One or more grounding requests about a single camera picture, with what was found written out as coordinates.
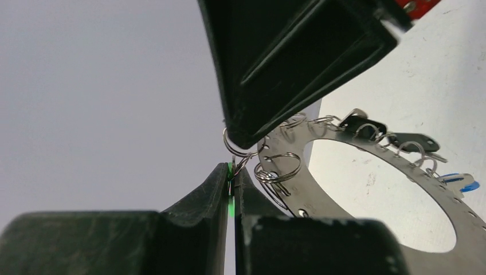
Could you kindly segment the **green key tag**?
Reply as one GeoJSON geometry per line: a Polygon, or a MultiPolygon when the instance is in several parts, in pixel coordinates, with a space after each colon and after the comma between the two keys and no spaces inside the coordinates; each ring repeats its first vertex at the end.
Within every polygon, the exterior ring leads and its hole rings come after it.
{"type": "Polygon", "coordinates": [[[235,161],[228,163],[228,214],[229,217],[234,217],[234,170],[236,168],[235,161]]]}

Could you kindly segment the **black key tag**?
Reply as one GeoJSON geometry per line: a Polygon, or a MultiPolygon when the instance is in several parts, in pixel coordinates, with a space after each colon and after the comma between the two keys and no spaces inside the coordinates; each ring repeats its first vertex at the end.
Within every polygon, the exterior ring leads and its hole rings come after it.
{"type": "Polygon", "coordinates": [[[404,152],[437,152],[441,148],[436,140],[422,133],[393,133],[387,139],[392,146],[404,152]]]}

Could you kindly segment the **blue key tag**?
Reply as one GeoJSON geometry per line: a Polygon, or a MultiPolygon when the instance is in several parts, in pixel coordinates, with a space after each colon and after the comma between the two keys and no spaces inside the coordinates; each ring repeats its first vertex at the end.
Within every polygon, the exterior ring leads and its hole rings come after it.
{"type": "Polygon", "coordinates": [[[446,185],[451,191],[459,192],[460,194],[470,192],[480,187],[471,174],[467,173],[452,173],[438,177],[438,180],[446,185]]]}

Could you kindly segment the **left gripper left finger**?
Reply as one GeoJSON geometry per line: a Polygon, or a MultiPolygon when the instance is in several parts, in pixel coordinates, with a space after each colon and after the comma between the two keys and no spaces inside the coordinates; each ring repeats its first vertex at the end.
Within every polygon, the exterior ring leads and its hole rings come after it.
{"type": "Polygon", "coordinates": [[[2,274],[222,274],[228,165],[164,211],[31,212],[1,234],[2,274]]]}

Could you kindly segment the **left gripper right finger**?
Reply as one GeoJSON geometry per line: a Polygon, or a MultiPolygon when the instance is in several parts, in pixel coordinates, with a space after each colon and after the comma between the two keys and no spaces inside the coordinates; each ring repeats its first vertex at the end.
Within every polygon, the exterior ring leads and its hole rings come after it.
{"type": "Polygon", "coordinates": [[[237,274],[408,274],[399,244],[381,222],[289,217],[252,182],[234,179],[237,274]]]}

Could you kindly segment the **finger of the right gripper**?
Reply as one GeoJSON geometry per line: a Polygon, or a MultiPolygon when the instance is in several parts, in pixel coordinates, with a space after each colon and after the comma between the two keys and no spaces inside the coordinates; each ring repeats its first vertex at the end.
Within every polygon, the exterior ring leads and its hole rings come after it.
{"type": "Polygon", "coordinates": [[[412,20],[397,1],[201,0],[229,139],[255,145],[285,119],[397,46],[412,20]]]}

